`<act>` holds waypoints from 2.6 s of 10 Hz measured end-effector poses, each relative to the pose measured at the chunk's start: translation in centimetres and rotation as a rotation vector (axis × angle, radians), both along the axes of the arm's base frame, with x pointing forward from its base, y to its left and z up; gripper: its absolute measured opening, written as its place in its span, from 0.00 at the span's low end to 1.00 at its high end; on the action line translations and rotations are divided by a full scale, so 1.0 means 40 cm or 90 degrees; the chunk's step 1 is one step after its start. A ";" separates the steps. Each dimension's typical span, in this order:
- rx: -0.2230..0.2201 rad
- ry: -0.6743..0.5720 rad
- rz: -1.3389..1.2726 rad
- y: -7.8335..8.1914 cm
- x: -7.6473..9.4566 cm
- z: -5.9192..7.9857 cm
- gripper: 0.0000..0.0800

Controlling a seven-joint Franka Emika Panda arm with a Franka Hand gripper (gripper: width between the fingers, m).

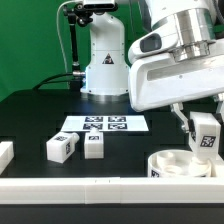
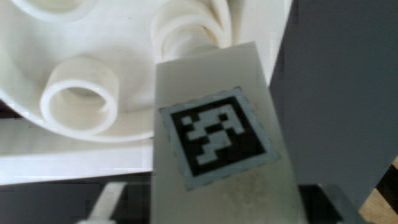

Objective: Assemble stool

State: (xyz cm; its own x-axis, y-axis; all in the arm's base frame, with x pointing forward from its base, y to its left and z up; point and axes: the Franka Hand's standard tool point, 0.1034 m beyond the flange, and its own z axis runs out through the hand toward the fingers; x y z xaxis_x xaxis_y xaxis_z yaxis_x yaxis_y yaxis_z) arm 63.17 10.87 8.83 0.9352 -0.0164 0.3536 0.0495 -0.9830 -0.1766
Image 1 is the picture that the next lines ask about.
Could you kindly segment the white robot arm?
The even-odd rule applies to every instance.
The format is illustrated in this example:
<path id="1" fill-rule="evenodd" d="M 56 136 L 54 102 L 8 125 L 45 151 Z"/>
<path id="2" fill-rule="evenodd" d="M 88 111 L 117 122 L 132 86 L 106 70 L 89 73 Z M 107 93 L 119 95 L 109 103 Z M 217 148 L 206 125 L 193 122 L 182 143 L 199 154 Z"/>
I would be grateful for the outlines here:
<path id="1" fill-rule="evenodd" d="M 108 11 L 123 0 L 84 0 L 93 13 L 91 61 L 81 88 L 98 100 L 129 95 L 140 112 L 224 92 L 218 0 L 137 0 L 149 21 L 124 59 L 124 27 Z"/>

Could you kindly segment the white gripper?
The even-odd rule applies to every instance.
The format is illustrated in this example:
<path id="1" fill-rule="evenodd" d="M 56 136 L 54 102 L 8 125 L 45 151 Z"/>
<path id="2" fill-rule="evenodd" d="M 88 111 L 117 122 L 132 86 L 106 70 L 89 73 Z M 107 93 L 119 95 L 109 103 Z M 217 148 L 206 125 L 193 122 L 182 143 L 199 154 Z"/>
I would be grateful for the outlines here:
<path id="1" fill-rule="evenodd" d="M 128 52 L 132 63 L 129 98 L 135 111 L 171 105 L 171 112 L 188 133 L 188 118 L 183 104 L 190 100 L 216 95 L 216 115 L 224 123 L 224 39 L 209 44 L 209 55 L 176 62 L 169 49 L 143 53 L 140 43 L 150 34 L 135 41 Z"/>

